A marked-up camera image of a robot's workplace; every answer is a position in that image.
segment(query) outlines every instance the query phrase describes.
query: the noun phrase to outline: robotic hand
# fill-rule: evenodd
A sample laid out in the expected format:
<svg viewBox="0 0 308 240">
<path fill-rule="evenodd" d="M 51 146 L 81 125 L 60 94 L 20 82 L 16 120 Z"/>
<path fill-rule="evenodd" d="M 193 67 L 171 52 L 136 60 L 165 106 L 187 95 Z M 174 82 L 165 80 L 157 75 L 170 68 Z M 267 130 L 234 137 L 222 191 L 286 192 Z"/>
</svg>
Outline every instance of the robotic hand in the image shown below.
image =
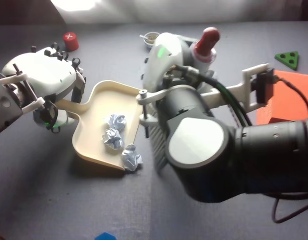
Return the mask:
<svg viewBox="0 0 308 240">
<path fill-rule="evenodd" d="M 162 47 L 169 57 L 175 55 L 162 43 L 151 51 Z M 204 74 L 194 66 L 168 64 L 174 65 L 156 73 L 151 85 L 144 84 L 151 87 L 151 93 L 144 89 L 137 96 L 144 109 L 140 123 L 149 128 L 158 170 L 169 163 L 187 194 L 206 203 L 262 193 L 277 199 L 276 212 L 279 199 L 308 198 L 308 119 L 252 126 L 246 114 L 267 104 L 278 81 L 294 86 L 274 75 L 267 63 L 243 70 L 243 82 L 227 88 L 212 77 L 212 71 Z M 202 92 L 202 83 L 213 88 Z M 254 91 L 257 100 L 250 103 Z M 223 105 L 231 106 L 240 127 L 214 118 L 210 109 Z M 273 214 L 273 219 L 282 223 L 304 210 L 280 221 Z"/>
<path fill-rule="evenodd" d="M 0 73 L 0 132 L 31 111 L 34 121 L 52 132 L 74 121 L 54 103 L 72 90 L 72 101 L 80 103 L 86 78 L 78 58 L 70 62 L 66 52 L 58 51 L 56 43 L 37 52 L 32 46 L 31 52 L 4 66 Z"/>
</svg>

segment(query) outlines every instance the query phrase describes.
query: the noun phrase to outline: bottle with red top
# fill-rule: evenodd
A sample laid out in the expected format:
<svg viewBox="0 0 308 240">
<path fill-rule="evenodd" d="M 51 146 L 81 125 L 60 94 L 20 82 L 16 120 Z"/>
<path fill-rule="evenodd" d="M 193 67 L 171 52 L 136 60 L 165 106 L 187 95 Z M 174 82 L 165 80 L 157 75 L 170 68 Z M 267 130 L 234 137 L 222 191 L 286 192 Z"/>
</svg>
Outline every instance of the bottle with red top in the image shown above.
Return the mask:
<svg viewBox="0 0 308 240">
<path fill-rule="evenodd" d="M 190 46 L 194 59 L 194 67 L 204 74 L 208 71 L 210 64 L 216 58 L 215 44 L 220 39 L 220 34 L 215 27 L 208 27 L 204 30 L 200 40 Z"/>
</svg>

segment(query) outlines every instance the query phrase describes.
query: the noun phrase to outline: gray table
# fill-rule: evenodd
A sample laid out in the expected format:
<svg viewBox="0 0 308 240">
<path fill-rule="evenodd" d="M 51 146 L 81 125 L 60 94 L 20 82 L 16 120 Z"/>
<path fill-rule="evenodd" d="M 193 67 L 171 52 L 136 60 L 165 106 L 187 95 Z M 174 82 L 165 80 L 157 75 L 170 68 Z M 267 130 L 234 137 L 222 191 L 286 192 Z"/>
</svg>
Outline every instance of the gray table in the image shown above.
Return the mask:
<svg viewBox="0 0 308 240">
<path fill-rule="evenodd" d="M 67 30 L 78 35 L 87 85 L 83 102 L 101 80 L 140 88 L 148 55 L 139 34 L 171 32 L 198 38 L 209 24 L 0 26 L 0 69 L 14 56 L 52 42 Z M 308 22 L 216 24 L 221 40 L 212 69 L 225 85 L 241 81 L 241 70 L 270 62 L 274 54 L 298 50 L 299 72 L 308 74 Z M 227 108 L 215 111 L 229 125 Z M 250 114 L 255 122 L 255 113 Z M 153 170 L 149 141 L 141 127 L 135 144 L 144 159 L 136 174 L 121 175 L 76 156 L 76 124 L 60 134 L 36 126 L 25 115 L 0 134 L 0 232 L 7 240 L 93 240 L 109 232 L 119 240 L 308 239 L 308 211 L 284 224 L 270 219 L 273 199 L 240 195 L 219 204 L 190 199 L 170 167 Z M 304 202 L 284 202 L 288 214 Z"/>
</svg>

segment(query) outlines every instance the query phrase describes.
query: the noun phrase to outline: dustpan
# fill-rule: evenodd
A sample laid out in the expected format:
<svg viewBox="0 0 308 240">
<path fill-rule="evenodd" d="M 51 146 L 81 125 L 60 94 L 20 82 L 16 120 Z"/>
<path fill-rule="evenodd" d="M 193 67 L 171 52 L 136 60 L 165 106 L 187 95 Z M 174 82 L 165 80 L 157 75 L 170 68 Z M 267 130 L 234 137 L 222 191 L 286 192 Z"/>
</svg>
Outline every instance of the dustpan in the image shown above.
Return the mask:
<svg viewBox="0 0 308 240">
<path fill-rule="evenodd" d="M 108 129 L 104 119 L 111 114 L 125 115 L 125 146 L 133 143 L 142 113 L 142 107 L 136 101 L 138 92 L 137 88 L 105 80 L 94 86 L 84 104 L 64 99 L 56 103 L 58 109 L 66 110 L 70 117 L 79 120 L 72 143 L 82 159 L 124 170 L 121 160 L 123 149 L 114 150 L 103 143 L 102 135 Z"/>
</svg>

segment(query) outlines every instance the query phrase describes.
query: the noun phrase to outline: white x mark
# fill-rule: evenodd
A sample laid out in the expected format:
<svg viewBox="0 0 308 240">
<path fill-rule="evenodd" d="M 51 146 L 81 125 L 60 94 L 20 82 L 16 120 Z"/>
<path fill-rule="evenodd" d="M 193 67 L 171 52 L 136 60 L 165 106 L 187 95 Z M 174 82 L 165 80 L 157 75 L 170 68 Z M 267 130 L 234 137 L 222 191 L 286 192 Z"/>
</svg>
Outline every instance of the white x mark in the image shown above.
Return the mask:
<svg viewBox="0 0 308 240">
<path fill-rule="evenodd" d="M 65 35 L 65 37 L 67 37 L 67 39 L 73 37 L 71 34 Z"/>
</svg>

